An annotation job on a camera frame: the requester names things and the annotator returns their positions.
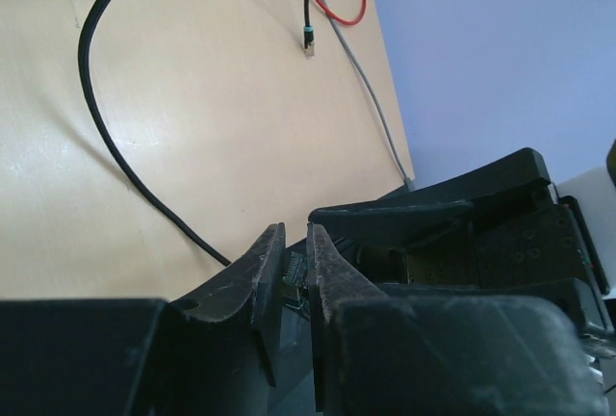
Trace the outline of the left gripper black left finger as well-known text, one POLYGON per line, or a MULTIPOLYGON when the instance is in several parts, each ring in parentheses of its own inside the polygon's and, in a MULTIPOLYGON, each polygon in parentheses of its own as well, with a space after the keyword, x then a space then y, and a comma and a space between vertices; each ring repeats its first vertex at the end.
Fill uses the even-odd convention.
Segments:
POLYGON ((264 415, 276 384, 286 231, 164 299, 1 304, 5 415, 264 415))

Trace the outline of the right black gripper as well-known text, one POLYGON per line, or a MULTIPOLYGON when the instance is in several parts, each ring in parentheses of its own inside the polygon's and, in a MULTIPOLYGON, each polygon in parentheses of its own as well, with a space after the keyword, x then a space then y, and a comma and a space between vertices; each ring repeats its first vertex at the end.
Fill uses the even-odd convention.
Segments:
MULTIPOLYGON (((316 209, 309 222, 362 245, 412 247, 550 184, 543 156, 525 147, 413 192, 316 209)), ((404 261, 411 284, 546 299, 571 319, 581 338, 606 336, 606 276, 570 195, 492 227, 471 224, 411 251, 404 261)))

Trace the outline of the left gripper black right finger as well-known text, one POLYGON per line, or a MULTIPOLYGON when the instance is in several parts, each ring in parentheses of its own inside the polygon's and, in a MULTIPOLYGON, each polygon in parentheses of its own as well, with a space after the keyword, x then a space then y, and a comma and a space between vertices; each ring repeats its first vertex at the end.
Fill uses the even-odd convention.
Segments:
POLYGON ((572 322, 528 296, 392 296, 308 228, 317 410, 326 415, 603 415, 572 322))

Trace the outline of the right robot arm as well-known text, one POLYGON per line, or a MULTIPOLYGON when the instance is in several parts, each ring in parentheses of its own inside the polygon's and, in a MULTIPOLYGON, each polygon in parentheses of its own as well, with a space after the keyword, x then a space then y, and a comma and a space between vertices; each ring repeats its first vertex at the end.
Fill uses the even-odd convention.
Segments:
POLYGON ((615 307, 587 220, 533 148, 412 192, 321 207, 309 221, 394 295, 543 299, 586 347, 614 348, 615 307))

